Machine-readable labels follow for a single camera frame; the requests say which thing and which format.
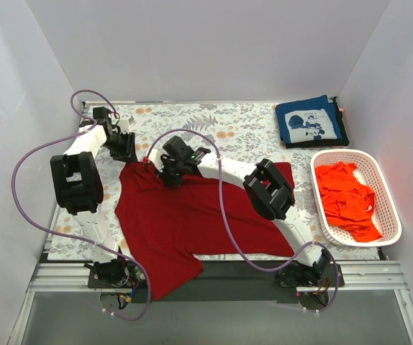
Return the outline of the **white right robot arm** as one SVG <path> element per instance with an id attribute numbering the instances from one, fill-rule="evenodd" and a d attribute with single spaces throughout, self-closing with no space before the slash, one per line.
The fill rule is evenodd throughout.
<path id="1" fill-rule="evenodd" d="M 295 207 L 293 188 L 268 159 L 257 164 L 222 158 L 217 148 L 192 149 L 182 138 L 170 138 L 162 149 L 150 147 L 146 154 L 165 185 L 181 185 L 185 175 L 214 178 L 242 188 L 262 218 L 271 221 L 294 251 L 293 257 L 274 269 L 288 286 L 311 287 L 328 276 L 331 257 L 312 238 Z"/>

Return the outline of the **aluminium frame rail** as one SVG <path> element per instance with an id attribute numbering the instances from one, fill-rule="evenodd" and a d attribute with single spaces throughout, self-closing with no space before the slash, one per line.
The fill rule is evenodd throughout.
<path id="1" fill-rule="evenodd" d="M 396 261 L 353 260 L 338 262 L 341 290 L 407 290 Z M 114 287 L 98 280 L 83 262 L 49 262 L 36 266 L 28 290 L 32 292 L 104 291 Z"/>

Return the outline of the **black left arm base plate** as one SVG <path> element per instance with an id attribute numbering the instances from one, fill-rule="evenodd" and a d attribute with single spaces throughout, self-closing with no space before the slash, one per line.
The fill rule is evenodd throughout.
<path id="1" fill-rule="evenodd" d="M 89 270 L 88 288 L 133 288 L 138 286 L 145 289 L 147 280 L 142 269 L 135 264 L 127 264 L 124 269 L 112 268 L 110 272 L 96 273 L 94 266 L 86 263 L 84 268 Z"/>

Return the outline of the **dark red t-shirt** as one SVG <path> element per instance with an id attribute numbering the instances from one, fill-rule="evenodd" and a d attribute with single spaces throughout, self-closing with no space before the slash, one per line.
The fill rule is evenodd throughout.
<path id="1" fill-rule="evenodd" d="M 151 294 L 160 300 L 204 269 L 198 254 L 290 257 L 282 233 L 253 209 L 246 192 L 216 179 L 187 176 L 181 187 L 165 187 L 141 162 L 124 166 L 115 213 L 131 255 L 147 271 Z"/>

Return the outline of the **white plastic laundry basket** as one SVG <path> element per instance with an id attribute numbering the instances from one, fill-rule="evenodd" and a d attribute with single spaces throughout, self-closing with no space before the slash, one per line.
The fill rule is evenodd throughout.
<path id="1" fill-rule="evenodd" d="M 338 162 L 354 163 L 353 171 L 359 183 L 367 185 L 376 194 L 375 209 L 372 222 L 381 234 L 381 238 L 359 242 L 348 231 L 329 225 L 322 206 L 319 184 L 316 181 L 315 169 L 323 165 L 334 165 Z M 402 234 L 402 225 L 391 194 L 389 183 L 378 161 L 370 154 L 357 149 L 325 149 L 315 153 L 310 161 L 310 171 L 315 203 L 325 237 L 333 244 L 349 247 L 385 247 L 398 242 Z"/>

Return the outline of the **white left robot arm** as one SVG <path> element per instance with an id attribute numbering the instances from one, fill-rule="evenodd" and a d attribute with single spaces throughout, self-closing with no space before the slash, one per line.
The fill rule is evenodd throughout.
<path id="1" fill-rule="evenodd" d="M 130 131 L 130 123 L 106 107 L 94 108 L 92 119 L 80 123 L 79 135 L 72 145 L 50 159 L 57 203 L 78 222 L 84 237 L 92 241 L 92 261 L 98 264 L 114 261 L 119 245 L 105 224 L 101 209 L 104 187 L 95 158 L 104 147 L 113 160 L 136 162 L 135 134 Z"/>

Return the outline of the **orange t-shirt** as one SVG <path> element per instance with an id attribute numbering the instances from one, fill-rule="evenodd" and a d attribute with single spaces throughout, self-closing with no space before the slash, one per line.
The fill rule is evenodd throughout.
<path id="1" fill-rule="evenodd" d="M 360 243 L 373 242 L 382 234 L 372 221 L 376 194 L 354 176 L 354 162 L 337 162 L 315 168 L 318 190 L 327 223 Z"/>

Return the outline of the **floral patterned table cloth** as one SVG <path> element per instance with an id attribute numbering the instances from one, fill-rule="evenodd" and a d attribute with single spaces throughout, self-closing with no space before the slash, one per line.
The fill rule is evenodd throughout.
<path id="1" fill-rule="evenodd" d="M 275 105 L 271 103 L 174 103 L 117 105 L 122 119 L 134 118 L 135 151 L 142 159 L 153 141 L 170 129 L 190 129 L 212 140 L 225 157 L 245 162 L 268 158 L 273 162 L 290 162 L 296 182 L 296 207 L 315 241 L 322 242 L 336 260 L 379 259 L 375 247 L 344 247 L 331 244 L 322 232 L 310 177 L 310 160 L 321 149 L 286 149 L 279 139 Z M 119 175 L 123 162 L 114 161 L 109 151 L 101 148 L 95 158 L 104 185 L 104 219 L 123 252 L 130 254 L 123 239 L 115 208 L 121 194 Z M 81 227 L 61 209 L 53 222 L 55 230 L 64 234 L 84 236 Z M 53 236 L 49 260 L 89 261 L 92 246 L 74 239 Z"/>

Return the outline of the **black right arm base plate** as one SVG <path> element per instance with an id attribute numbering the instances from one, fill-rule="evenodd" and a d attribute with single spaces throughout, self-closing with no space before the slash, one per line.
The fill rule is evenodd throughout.
<path id="1" fill-rule="evenodd" d="M 333 288 L 338 282 L 340 287 L 345 285 L 340 265 L 329 264 L 324 270 L 318 272 L 314 268 L 305 267 L 292 262 L 289 266 L 275 274 L 278 286 L 283 288 Z"/>

